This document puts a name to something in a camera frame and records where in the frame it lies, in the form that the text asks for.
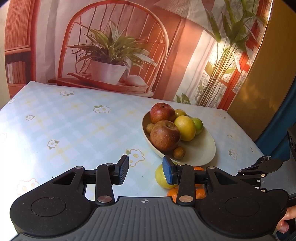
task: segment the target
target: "human hand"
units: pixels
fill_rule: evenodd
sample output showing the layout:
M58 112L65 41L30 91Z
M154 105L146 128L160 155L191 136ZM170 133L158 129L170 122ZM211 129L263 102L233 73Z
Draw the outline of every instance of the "human hand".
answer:
M296 206L288 207L285 216L279 221L276 229L284 234L289 229L289 225L287 222L285 222L285 220L290 220L293 218L296 218Z

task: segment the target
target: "metal pin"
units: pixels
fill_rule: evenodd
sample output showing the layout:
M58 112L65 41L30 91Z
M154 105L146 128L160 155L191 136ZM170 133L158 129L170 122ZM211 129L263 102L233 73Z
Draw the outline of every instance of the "metal pin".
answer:
M193 197L188 196L188 195L184 195L184 196L181 196L181 197L179 198L179 200L180 200L181 202L192 202L192 201L193 201Z
M98 201L101 203L107 203L107 202L111 202L112 198L110 196L103 195L98 197Z

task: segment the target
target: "yellow lemon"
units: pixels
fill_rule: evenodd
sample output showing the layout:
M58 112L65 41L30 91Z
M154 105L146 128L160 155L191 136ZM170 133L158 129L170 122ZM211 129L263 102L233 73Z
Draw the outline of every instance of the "yellow lemon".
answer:
M174 124L178 127L181 133L182 141L191 141L196 133L196 127L188 116L181 115L174 120Z
M175 113L176 113L176 117L179 117L181 115L187 115L186 112L181 109L176 109Z
M203 130L203 123L199 118L192 118L191 120L193 120L194 124L195 124L195 128L196 128L196 133L195 135L198 135L202 132Z
M156 170L155 170L155 180L159 184L159 186L161 186L162 188L170 189L170 188L175 188L176 186L178 186L177 184L169 185L166 182L165 174L163 173L163 165L162 164L160 164L158 166L158 168L156 168Z

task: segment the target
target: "red apple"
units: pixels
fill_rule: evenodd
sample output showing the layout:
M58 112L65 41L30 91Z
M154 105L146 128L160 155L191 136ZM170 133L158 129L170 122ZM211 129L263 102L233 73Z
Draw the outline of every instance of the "red apple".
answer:
M181 133L175 124L169 120L157 122L150 133L150 142L162 153L174 150L181 139Z
M158 121L174 121L176 119L175 110L165 103L156 103L150 110L150 119L153 124Z

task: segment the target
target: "light blue checkered tablecloth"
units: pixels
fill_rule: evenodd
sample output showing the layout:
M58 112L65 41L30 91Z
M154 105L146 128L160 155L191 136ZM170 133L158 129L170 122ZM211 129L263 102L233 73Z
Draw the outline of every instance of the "light blue checkered tablecloth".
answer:
M165 196L155 181L161 164L143 138L141 121L159 100L82 88L30 82L0 111L1 200L4 239L15 234L9 209L20 195L74 166L95 169L116 163L127 153L130 168L118 196ZM209 165L235 175L262 156L260 150L224 111L174 102L200 118L216 143ZM93 200L94 185L86 197Z

